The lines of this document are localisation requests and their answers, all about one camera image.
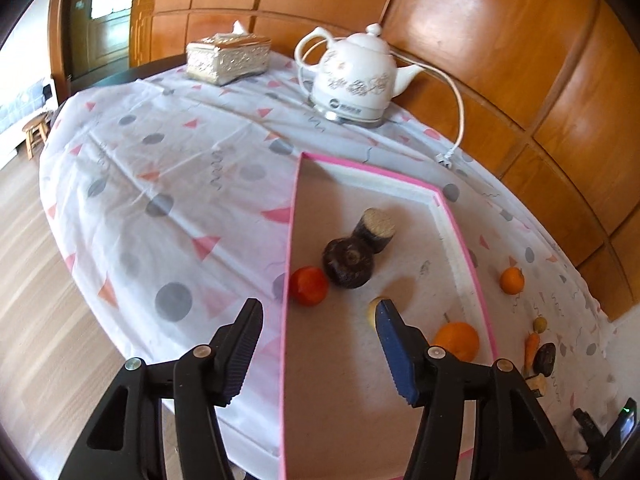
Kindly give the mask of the orange carrot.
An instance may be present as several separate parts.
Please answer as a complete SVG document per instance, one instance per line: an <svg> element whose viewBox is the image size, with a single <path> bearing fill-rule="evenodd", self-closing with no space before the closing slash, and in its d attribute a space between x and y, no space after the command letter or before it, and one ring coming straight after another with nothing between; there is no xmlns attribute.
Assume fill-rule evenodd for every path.
<svg viewBox="0 0 640 480"><path fill-rule="evenodd" d="M530 333L526 339L524 344L524 365L523 365L523 376L529 377L533 374L533 366L535 361L536 353L540 346L540 337L537 332Z"/></svg>

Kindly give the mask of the large orange with stem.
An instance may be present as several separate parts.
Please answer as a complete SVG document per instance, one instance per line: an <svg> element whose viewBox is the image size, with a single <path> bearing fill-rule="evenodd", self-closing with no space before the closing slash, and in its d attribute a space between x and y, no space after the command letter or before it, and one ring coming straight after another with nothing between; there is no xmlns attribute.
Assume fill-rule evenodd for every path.
<svg viewBox="0 0 640 480"><path fill-rule="evenodd" d="M480 333L474 324L444 314L431 345L443 348L459 361L469 363L480 353Z"/></svg>

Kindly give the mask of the wooden stool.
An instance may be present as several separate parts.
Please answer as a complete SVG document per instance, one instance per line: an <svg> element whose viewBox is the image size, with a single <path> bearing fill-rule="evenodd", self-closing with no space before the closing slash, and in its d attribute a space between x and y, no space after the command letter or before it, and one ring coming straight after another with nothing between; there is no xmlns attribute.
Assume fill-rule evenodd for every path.
<svg viewBox="0 0 640 480"><path fill-rule="evenodd" d="M38 144L45 144L50 132L50 119L52 112L43 112L28 122L23 127L25 133L25 146L28 159L34 158L34 148Z"/></svg>

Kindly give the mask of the large dark water chestnut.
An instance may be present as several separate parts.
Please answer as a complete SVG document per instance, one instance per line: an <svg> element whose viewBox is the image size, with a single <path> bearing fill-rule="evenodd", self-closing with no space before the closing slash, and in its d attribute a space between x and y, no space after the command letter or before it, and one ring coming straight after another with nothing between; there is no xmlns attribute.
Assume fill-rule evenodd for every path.
<svg viewBox="0 0 640 480"><path fill-rule="evenodd" d="M556 358L556 347L553 342L542 344L537 350L533 360L533 372L535 375L550 377L553 373Z"/></svg>

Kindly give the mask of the wooden door with glass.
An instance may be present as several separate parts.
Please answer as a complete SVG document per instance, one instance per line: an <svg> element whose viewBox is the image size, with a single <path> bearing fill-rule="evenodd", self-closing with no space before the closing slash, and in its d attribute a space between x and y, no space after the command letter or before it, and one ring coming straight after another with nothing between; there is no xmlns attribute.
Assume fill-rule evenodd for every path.
<svg viewBox="0 0 640 480"><path fill-rule="evenodd" d="M51 74L62 100L129 68L134 0L50 0Z"/></svg>

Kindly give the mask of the white ceramic electric kettle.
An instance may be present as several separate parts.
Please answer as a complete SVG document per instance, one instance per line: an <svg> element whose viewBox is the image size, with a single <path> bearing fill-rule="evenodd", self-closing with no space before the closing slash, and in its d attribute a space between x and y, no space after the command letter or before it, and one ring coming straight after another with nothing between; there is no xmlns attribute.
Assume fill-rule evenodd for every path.
<svg viewBox="0 0 640 480"><path fill-rule="evenodd" d="M404 92L422 67L396 64L390 46L381 38L378 23L367 26L344 39L336 39L322 27L307 34L294 50L294 60L301 70L314 74L306 90L316 110L333 120L356 124L378 124L390 101ZM309 41L323 39L326 52L314 65L304 60Z"/></svg>

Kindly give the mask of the red tomato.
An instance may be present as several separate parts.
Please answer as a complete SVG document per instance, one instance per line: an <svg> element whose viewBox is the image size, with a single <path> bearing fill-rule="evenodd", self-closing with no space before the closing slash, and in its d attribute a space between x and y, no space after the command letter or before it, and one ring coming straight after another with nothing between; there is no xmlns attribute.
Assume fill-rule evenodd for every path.
<svg viewBox="0 0 640 480"><path fill-rule="evenodd" d="M303 307L321 304L329 291L329 280L318 266L303 266L290 276L288 294Z"/></svg>

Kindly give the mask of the dark round water chestnut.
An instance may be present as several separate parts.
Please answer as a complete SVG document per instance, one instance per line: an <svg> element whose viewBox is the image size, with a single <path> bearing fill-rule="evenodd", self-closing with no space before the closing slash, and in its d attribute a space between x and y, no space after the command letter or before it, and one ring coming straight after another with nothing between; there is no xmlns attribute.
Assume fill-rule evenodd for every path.
<svg viewBox="0 0 640 480"><path fill-rule="evenodd" d="M336 238L323 249L322 268L332 284L341 288L358 288L366 284L373 274L373 252L358 237Z"/></svg>

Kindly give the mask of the pink-edged cardboard tray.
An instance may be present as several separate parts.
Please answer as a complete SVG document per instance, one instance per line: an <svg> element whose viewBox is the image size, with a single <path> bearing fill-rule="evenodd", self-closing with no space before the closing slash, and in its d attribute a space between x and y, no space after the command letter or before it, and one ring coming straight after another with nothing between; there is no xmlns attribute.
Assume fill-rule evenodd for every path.
<svg viewBox="0 0 640 480"><path fill-rule="evenodd" d="M285 479L395 479L405 472L421 413L398 394L373 325L373 301L392 300L424 336L472 325L477 362L497 355L468 248L436 186L346 159L303 154L294 186L288 266L320 262L363 213L390 217L395 234L360 287L331 286L318 306L290 302L282 334Z"/></svg>

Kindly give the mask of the small orange tangerine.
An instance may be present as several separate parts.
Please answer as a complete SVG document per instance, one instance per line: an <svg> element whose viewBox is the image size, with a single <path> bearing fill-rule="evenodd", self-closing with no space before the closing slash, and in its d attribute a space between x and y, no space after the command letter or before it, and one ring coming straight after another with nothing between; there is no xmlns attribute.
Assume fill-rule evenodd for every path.
<svg viewBox="0 0 640 480"><path fill-rule="evenodd" d="M499 276L499 286L501 290L510 296L516 296L525 287L525 276L520 268L510 266Z"/></svg>

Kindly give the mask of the white patterned tablecloth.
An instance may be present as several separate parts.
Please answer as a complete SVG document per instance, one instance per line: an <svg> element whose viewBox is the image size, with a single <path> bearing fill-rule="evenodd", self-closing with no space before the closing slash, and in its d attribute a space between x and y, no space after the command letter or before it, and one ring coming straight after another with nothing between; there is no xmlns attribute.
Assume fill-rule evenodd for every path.
<svg viewBox="0 0 640 480"><path fill-rule="evenodd" d="M533 320L556 360L541 407L564 448L585 443L573 417L610 426L622 402L605 348L611 333L567 256L476 160L398 106L382 125L329 122L280 54L265 73L217 87L181 68L75 94L40 157L40 196L73 278L124 356L172 361L231 323L247 299L264 325L241 392L217 413L233 463L280 475L282 334L299 159L318 154L436 186L464 238L486 301L496 359L524 364ZM525 287L499 286L516 266Z"/></svg>

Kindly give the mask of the ornate tissue box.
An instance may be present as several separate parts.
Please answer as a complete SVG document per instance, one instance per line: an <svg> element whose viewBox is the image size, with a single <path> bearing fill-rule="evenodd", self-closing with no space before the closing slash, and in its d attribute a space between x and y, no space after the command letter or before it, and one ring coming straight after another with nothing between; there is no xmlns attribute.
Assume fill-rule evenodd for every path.
<svg viewBox="0 0 640 480"><path fill-rule="evenodd" d="M190 42L186 46L186 74L196 80L224 86L268 70L271 39L248 32L239 22L231 32Z"/></svg>

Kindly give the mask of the small cut dark cylinder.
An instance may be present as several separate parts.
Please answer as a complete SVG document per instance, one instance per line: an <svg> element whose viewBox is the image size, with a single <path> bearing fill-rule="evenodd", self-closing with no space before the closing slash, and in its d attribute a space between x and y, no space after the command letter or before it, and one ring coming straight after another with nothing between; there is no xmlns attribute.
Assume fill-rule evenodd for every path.
<svg viewBox="0 0 640 480"><path fill-rule="evenodd" d="M363 211L352 230L352 236L360 238L374 254L382 252L396 234L392 217L382 209L368 208Z"/></svg>

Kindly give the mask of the yellow-brown small round fruit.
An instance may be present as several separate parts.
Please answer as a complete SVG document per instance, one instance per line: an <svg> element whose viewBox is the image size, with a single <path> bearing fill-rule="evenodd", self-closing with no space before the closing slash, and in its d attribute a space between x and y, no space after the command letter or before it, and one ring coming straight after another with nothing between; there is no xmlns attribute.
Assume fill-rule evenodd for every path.
<svg viewBox="0 0 640 480"><path fill-rule="evenodd" d="M533 330L537 334L542 334L548 327L548 322L543 316L537 316L533 322Z"/></svg>

